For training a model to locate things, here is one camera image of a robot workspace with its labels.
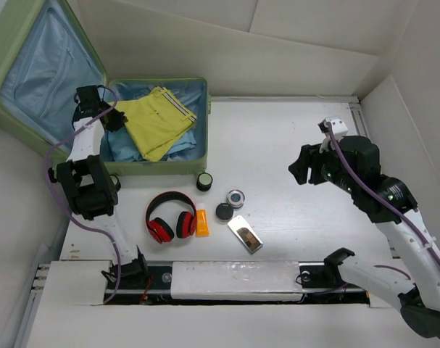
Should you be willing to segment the eyeshadow palette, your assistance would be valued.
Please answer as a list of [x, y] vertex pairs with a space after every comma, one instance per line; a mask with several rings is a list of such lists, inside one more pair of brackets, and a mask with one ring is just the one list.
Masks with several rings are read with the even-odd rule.
[[228, 222], [228, 227], [250, 254], [254, 254], [262, 248], [263, 242], [241, 215], [231, 219]]

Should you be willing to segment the blue round jar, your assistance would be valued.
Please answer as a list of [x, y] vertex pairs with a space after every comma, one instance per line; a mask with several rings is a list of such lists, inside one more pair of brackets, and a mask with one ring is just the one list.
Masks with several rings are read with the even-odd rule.
[[239, 209], [244, 206], [246, 197], [245, 194], [238, 189], [234, 189], [228, 192], [226, 202], [232, 206], [233, 209]]

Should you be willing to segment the green hard-shell suitcase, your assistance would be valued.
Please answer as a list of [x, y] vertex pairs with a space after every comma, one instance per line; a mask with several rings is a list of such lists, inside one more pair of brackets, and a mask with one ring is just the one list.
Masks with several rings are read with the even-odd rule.
[[137, 99], [165, 87], [196, 115], [196, 145], [159, 162], [116, 161], [121, 144], [107, 133], [99, 141], [111, 174], [188, 175], [206, 169], [209, 91], [203, 78], [123, 78], [107, 72], [66, 1], [8, 1], [0, 13], [0, 128], [54, 163], [71, 150], [77, 88], [106, 85], [120, 100]]

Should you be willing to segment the yellow shorts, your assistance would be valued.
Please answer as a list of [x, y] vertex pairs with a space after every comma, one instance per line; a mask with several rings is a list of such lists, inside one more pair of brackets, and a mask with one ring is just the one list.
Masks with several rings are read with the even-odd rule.
[[144, 134], [146, 140], [161, 136], [177, 140], [186, 131], [194, 131], [197, 116], [169, 89], [157, 86], [139, 99], [119, 101], [117, 110], [124, 112], [131, 133]]

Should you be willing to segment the light blue cloth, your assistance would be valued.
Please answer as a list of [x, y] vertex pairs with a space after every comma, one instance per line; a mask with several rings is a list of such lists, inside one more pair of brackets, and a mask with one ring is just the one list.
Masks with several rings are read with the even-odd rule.
[[169, 158], [181, 158], [196, 148], [197, 141], [192, 130], [177, 140], [131, 133], [126, 127], [115, 132], [106, 131], [101, 139], [100, 151], [105, 162], [156, 162]]

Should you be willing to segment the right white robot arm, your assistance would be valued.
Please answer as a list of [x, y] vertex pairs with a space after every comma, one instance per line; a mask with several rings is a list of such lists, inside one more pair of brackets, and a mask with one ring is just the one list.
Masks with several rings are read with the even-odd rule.
[[347, 192], [391, 242], [412, 278], [398, 279], [340, 248], [323, 260], [325, 281], [365, 289], [394, 307], [419, 336], [440, 337], [440, 250], [418, 203], [401, 180], [381, 172], [379, 148], [368, 138], [345, 136], [339, 146], [302, 146], [289, 172], [300, 185], [328, 182]]

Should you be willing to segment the orange tube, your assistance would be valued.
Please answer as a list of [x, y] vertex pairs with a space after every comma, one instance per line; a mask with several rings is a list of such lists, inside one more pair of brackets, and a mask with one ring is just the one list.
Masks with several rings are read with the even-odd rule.
[[201, 238], [209, 236], [207, 211], [202, 203], [196, 205], [196, 216], [196, 237]]

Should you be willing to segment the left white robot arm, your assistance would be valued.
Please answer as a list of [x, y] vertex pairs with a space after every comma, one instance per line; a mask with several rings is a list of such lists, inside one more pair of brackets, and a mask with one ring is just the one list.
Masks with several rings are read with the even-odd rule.
[[145, 257], [132, 242], [117, 216], [120, 181], [108, 172], [101, 158], [101, 138], [106, 131], [117, 131], [126, 119], [115, 104], [104, 100], [107, 87], [100, 85], [77, 88], [73, 101], [73, 132], [57, 144], [71, 144], [68, 158], [56, 166], [48, 165], [46, 174], [50, 183], [59, 183], [67, 200], [67, 211], [84, 221], [95, 222], [85, 231], [106, 236], [113, 250], [113, 261], [103, 276], [113, 289], [142, 288], [150, 281]]

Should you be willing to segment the red black headphones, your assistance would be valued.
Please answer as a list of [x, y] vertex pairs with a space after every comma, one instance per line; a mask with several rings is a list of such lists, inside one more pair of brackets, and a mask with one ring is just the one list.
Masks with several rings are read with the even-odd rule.
[[179, 191], [163, 192], [147, 206], [145, 224], [151, 237], [159, 244], [187, 239], [196, 233], [196, 205]]

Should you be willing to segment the black round compact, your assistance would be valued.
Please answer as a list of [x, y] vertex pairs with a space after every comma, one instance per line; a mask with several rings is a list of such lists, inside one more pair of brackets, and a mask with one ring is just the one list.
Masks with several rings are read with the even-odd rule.
[[227, 202], [220, 203], [215, 208], [215, 216], [221, 222], [228, 222], [233, 218], [234, 208]]

